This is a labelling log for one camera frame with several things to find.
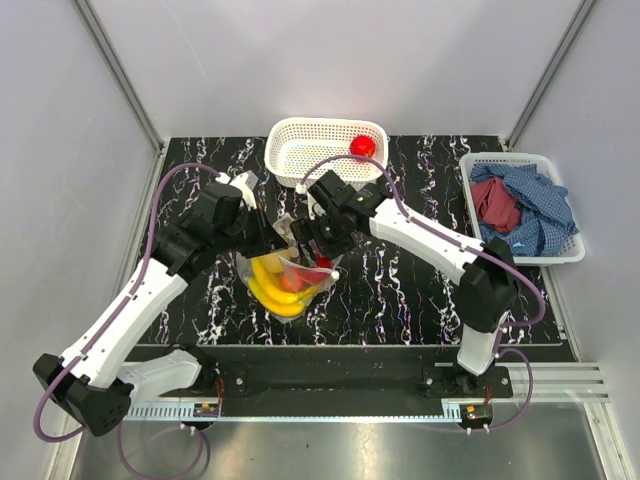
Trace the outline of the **red fake apple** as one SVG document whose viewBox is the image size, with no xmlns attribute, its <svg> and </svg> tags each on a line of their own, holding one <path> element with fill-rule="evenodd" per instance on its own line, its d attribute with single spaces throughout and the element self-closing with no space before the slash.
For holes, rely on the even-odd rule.
<svg viewBox="0 0 640 480">
<path fill-rule="evenodd" d="M 367 135 L 356 136 L 349 145 L 352 155 L 372 158 L 376 153 L 376 142 Z"/>
</svg>

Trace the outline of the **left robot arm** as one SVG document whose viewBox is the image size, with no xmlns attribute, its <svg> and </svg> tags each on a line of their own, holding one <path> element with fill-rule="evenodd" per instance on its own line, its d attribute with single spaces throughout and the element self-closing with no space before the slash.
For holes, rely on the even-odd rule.
<svg viewBox="0 0 640 480">
<path fill-rule="evenodd" d="M 206 187 L 192 212 L 151 240 L 152 252 L 99 319 L 61 355 L 43 354 L 33 372 L 52 401 L 96 437 L 112 431 L 132 405 L 177 390 L 214 390 L 217 362 L 195 346 L 127 367 L 142 334 L 218 256 L 248 258 L 286 246 L 258 207 L 256 176 L 243 173 Z"/>
</svg>

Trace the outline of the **polka dot zip top bag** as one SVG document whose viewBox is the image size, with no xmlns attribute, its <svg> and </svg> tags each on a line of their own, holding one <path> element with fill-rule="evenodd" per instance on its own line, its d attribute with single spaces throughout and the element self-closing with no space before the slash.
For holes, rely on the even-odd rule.
<svg viewBox="0 0 640 480">
<path fill-rule="evenodd" d="M 286 249 L 253 259 L 240 253 L 235 257 L 239 277 L 251 295 L 281 323 L 301 317 L 317 295 L 339 280 L 338 265 L 343 258 L 330 259 L 312 248 L 308 262 L 295 245 L 293 221 L 285 214 L 273 224 L 287 241 Z"/>
</svg>

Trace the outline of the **red fake tomato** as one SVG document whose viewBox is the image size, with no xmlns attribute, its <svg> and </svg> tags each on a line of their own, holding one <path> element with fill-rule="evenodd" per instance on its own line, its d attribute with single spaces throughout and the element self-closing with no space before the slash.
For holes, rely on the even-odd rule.
<svg viewBox="0 0 640 480">
<path fill-rule="evenodd" d="M 315 268 L 314 266 L 309 268 L 298 268 L 298 274 L 309 285 L 318 285 L 326 281 L 332 273 L 332 263 L 330 260 L 329 268 Z"/>
</svg>

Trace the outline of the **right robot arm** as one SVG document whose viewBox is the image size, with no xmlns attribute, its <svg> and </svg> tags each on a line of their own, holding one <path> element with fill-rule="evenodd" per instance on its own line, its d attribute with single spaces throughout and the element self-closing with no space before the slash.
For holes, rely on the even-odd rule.
<svg viewBox="0 0 640 480">
<path fill-rule="evenodd" d="M 331 170 L 295 190 L 309 202 L 308 216 L 292 224 L 303 252 L 334 259 L 352 250 L 361 233 L 409 252 L 455 285 L 463 331 L 454 384 L 470 397 L 486 389 L 500 327 L 518 294 L 509 247 L 458 234 L 405 206 L 393 189 L 377 183 L 356 189 Z"/>
</svg>

